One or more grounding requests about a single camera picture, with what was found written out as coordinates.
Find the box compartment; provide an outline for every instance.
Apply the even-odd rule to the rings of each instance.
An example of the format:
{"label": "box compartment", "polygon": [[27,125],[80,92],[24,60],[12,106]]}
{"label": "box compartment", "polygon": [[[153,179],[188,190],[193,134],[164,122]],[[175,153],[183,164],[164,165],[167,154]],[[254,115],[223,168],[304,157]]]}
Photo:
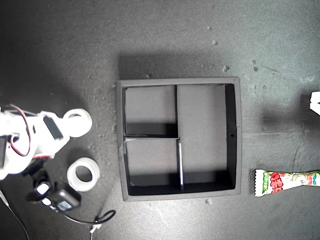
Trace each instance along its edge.
{"label": "box compartment", "polygon": [[176,86],[125,90],[125,135],[178,137]]}

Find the small hole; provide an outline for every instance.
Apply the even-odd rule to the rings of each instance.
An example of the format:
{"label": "small hole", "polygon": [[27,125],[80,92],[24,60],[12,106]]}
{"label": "small hole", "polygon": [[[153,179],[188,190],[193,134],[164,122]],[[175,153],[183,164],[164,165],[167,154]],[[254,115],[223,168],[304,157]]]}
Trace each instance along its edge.
{"label": "small hole", "polygon": [[75,169],[75,174],[83,182],[92,181],[92,173],[85,166],[77,166],[76,169]]}

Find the candy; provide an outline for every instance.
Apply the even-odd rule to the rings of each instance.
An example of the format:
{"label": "candy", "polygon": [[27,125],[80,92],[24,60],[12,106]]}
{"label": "candy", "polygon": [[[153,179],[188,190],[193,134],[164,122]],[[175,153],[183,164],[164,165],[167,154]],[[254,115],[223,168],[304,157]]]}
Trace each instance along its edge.
{"label": "candy", "polygon": [[255,196],[280,192],[299,186],[320,186],[320,171],[287,173],[255,170]]}

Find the cable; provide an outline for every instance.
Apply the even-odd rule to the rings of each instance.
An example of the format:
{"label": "cable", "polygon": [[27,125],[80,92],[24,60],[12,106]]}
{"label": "cable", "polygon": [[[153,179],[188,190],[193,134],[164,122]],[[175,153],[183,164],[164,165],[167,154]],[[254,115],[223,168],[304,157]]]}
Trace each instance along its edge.
{"label": "cable", "polygon": [[13,216],[15,217],[15,219],[19,222],[19,224],[21,225],[21,227],[24,230],[25,236],[27,240],[30,240],[29,234],[27,232],[27,229],[25,227],[25,225],[22,223],[22,221],[20,221],[20,219],[17,217],[17,215],[15,214],[15,212],[12,210],[12,208],[9,206],[9,203],[4,195],[4,193],[0,190],[0,198],[2,199],[3,203],[8,207],[8,209],[10,210],[10,212],[13,214]]}
{"label": "cable", "polygon": [[25,225],[20,221],[20,219],[19,219],[19,218],[17,217],[17,215],[15,214],[15,212],[11,209],[11,207],[8,206],[8,208],[9,208],[9,210],[11,211],[11,213],[13,214],[13,216],[15,217],[15,219],[20,223],[21,227],[23,228],[24,233],[25,233],[25,236],[26,236],[26,239],[27,239],[27,240],[30,240],[30,237],[29,237],[29,234],[28,234],[28,232],[27,232],[27,229],[26,229]]}
{"label": "cable", "polygon": [[13,108],[13,109],[16,109],[21,117],[23,118],[24,120],[24,123],[25,123],[25,127],[26,127],[26,133],[28,134],[28,138],[29,138],[29,148],[28,148],[28,152],[26,154],[23,154],[21,153],[14,145],[14,136],[12,135],[10,137],[10,145],[11,145],[11,148],[18,154],[20,155],[21,157],[25,157],[29,154],[30,152],[30,148],[31,148],[31,134],[30,134],[30,130],[29,130],[29,125],[28,125],[28,122],[27,122],[27,116],[26,114],[24,113],[23,110],[21,110],[21,108],[17,107],[16,105],[13,105],[13,104],[9,104],[9,107]]}
{"label": "cable", "polygon": [[77,224],[82,224],[82,225],[87,225],[87,226],[92,226],[92,225],[98,225],[98,224],[104,224],[108,222],[110,219],[112,219],[116,215],[116,210],[110,210],[107,211],[102,217],[99,217],[97,221],[82,221],[82,220],[77,220],[69,215],[67,215],[64,211],[62,211],[58,206],[54,206],[58,213],[62,214],[66,219],[77,223]]}

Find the red wire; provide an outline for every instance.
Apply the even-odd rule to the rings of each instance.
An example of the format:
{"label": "red wire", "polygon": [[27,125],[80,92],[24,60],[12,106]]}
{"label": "red wire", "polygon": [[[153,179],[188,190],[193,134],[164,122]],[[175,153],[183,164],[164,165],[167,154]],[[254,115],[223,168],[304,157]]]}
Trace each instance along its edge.
{"label": "red wire", "polygon": [[24,120],[25,127],[26,127],[26,133],[28,134],[28,138],[29,138],[29,148],[28,148],[28,152],[27,152],[26,154],[23,154],[23,153],[21,153],[21,152],[15,147],[14,142],[13,142],[13,140],[14,140],[14,137],[13,137],[13,136],[11,136],[11,138],[10,138],[10,145],[11,145],[11,148],[12,148],[18,155],[20,155],[21,157],[25,157],[25,156],[27,156],[27,155],[29,154],[30,148],[31,148],[31,134],[30,134],[29,125],[28,125],[28,122],[27,122],[27,116],[25,115],[24,111],[22,111],[22,110],[21,110],[19,107],[17,107],[16,105],[9,104],[9,106],[10,106],[11,108],[13,108],[13,109],[16,109],[16,110],[20,113],[21,117],[22,117],[23,120]]}
{"label": "red wire", "polygon": [[39,155],[39,156],[34,156],[32,159],[42,159],[42,158],[52,158],[52,155]]}

